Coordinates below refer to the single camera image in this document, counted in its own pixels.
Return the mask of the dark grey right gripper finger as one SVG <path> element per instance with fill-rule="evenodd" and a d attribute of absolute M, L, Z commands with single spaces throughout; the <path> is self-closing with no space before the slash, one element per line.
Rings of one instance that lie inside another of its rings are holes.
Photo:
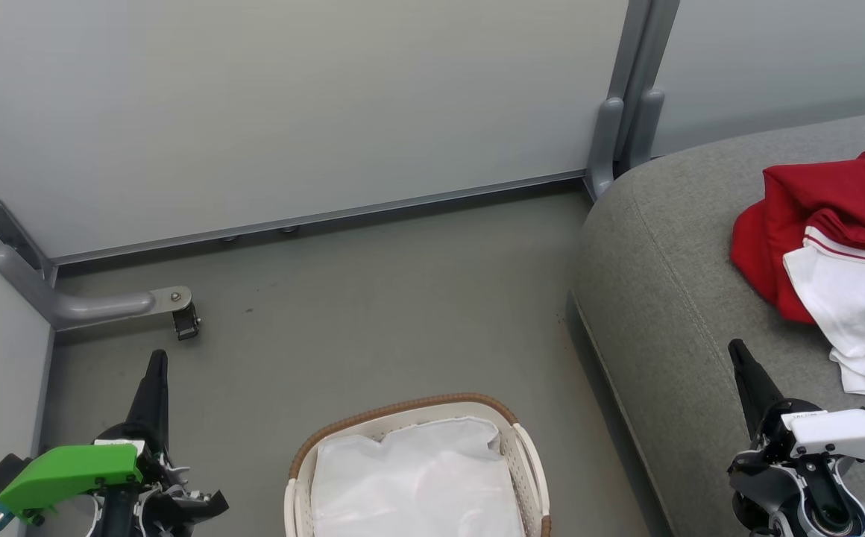
<path fill-rule="evenodd" d="M 742 339 L 731 340 L 728 352 L 747 432 L 750 439 L 755 441 L 767 412 L 773 405 L 784 400 L 784 395 Z"/>

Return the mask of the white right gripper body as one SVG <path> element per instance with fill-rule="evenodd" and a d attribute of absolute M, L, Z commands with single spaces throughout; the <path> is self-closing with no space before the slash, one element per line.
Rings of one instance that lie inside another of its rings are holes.
<path fill-rule="evenodd" d="M 865 463 L 865 410 L 804 401 L 770 408 L 728 469 L 732 510 L 749 537 L 865 537 L 865 502 L 844 482 Z"/>

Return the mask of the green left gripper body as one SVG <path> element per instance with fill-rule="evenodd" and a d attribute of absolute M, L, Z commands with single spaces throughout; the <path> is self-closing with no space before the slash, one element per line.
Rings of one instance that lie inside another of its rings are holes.
<path fill-rule="evenodd" d="M 88 497 L 86 537 L 192 537 L 197 524 L 229 509 L 222 492 L 191 492 L 168 449 L 127 438 L 126 425 L 88 445 L 64 445 L 37 456 L 0 493 L 0 531 L 17 521 L 39 527 L 57 505 Z"/>

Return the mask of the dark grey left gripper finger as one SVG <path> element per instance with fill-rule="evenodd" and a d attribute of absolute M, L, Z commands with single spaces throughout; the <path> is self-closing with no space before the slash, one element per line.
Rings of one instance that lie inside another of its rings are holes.
<path fill-rule="evenodd" d="M 126 418 L 127 438 L 149 442 L 155 449 L 168 449 L 169 395 L 168 356 L 157 349 L 151 354 Z"/>

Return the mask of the red and white shirt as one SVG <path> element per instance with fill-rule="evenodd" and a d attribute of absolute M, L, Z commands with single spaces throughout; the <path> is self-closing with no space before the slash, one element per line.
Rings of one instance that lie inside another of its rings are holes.
<path fill-rule="evenodd" d="M 815 325 L 843 390 L 865 395 L 865 152 L 771 166 L 734 223 L 730 260 L 784 319 Z"/>

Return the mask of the grey fabric sofa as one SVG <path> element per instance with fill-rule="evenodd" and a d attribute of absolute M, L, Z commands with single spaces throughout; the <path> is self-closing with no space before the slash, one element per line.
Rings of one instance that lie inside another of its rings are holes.
<path fill-rule="evenodd" d="M 825 410 L 848 395 L 818 327 L 781 318 L 729 258 L 763 170 L 865 151 L 865 115 L 730 137 L 617 179 L 582 229 L 573 299 L 667 532 L 747 537 L 728 469 L 749 446 L 728 343 L 742 339 L 783 395 Z"/>

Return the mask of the black caster wheel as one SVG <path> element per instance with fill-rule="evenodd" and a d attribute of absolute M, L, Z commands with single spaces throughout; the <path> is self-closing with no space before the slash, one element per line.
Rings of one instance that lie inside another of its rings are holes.
<path fill-rule="evenodd" d="M 201 319 L 193 302 L 187 304 L 183 309 L 174 310 L 172 320 L 174 332 L 179 341 L 194 339 L 200 333 Z"/>

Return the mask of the grey curved partition foot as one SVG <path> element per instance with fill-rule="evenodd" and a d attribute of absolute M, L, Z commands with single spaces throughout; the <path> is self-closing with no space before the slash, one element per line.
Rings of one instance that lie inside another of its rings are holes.
<path fill-rule="evenodd" d="M 9 245 L 0 245 L 0 275 L 57 332 L 163 313 L 181 318 L 194 307 L 192 292 L 186 286 L 101 297 L 64 295 Z"/>

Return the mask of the white laundry basket brown rim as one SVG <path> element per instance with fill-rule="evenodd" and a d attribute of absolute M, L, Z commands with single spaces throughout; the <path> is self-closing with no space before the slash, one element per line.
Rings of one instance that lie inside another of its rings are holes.
<path fill-rule="evenodd" d="M 344 436 L 381 441 L 390 432 L 447 418 L 475 417 L 497 426 L 525 537 L 551 537 L 550 496 L 541 456 L 526 429 L 502 402 L 480 393 L 433 395 L 359 412 L 324 426 L 299 448 L 289 469 L 283 523 L 286 537 L 315 537 L 311 489 L 318 445 Z"/>

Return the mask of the white basket liner cloth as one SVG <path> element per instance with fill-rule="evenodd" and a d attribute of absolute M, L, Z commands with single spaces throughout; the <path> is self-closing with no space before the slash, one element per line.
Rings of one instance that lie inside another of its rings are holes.
<path fill-rule="evenodd" d="M 525 537 L 500 431 L 439 419 L 317 449 L 314 537 Z"/>

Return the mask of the dark metal hinge bracket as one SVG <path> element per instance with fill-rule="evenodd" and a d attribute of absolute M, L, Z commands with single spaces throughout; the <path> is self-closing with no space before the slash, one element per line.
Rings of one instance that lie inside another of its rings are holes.
<path fill-rule="evenodd" d="M 0 200 L 0 241 L 9 245 L 34 271 L 42 271 L 41 250 L 30 234 L 24 229 L 12 211 Z"/>

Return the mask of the grey partition bottom rail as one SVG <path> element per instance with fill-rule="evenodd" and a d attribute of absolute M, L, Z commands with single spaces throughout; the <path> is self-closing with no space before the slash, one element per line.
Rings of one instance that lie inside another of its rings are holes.
<path fill-rule="evenodd" d="M 195 233 L 166 240 L 140 242 L 126 247 L 98 249 L 51 259 L 64 274 L 112 271 L 183 259 L 217 251 L 246 248 L 266 242 L 292 241 L 296 238 L 333 233 L 375 224 L 395 223 L 457 210 L 474 210 L 489 205 L 537 198 L 561 192 L 585 192 L 585 170 L 573 170 L 508 183 L 465 188 L 440 195 L 408 198 L 353 210 L 324 212 L 312 216 L 250 224 L 212 232 Z"/>

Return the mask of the grey upright post foot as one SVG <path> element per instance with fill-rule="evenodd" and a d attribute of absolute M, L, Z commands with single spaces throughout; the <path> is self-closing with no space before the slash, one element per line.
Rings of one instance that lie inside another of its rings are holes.
<path fill-rule="evenodd" d="M 627 169 L 641 166 L 651 160 L 652 145 L 660 122 L 665 92 L 651 88 L 643 92 L 635 109 L 621 162 Z"/>
<path fill-rule="evenodd" d="M 614 153 L 623 118 L 624 102 L 619 96 L 607 98 L 597 110 L 597 117 L 587 164 L 585 187 L 596 203 L 614 183 Z"/>

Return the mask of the grey partition post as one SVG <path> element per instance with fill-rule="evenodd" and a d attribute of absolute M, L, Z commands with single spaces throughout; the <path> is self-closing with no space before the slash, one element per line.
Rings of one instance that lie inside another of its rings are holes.
<path fill-rule="evenodd" d="M 680 4 L 681 0 L 628 0 L 626 21 L 609 89 L 609 96 L 619 96 L 624 102 L 614 153 L 614 160 L 620 162 L 623 168 L 626 167 L 621 157 L 638 101 L 644 91 L 658 88 L 657 74 Z"/>

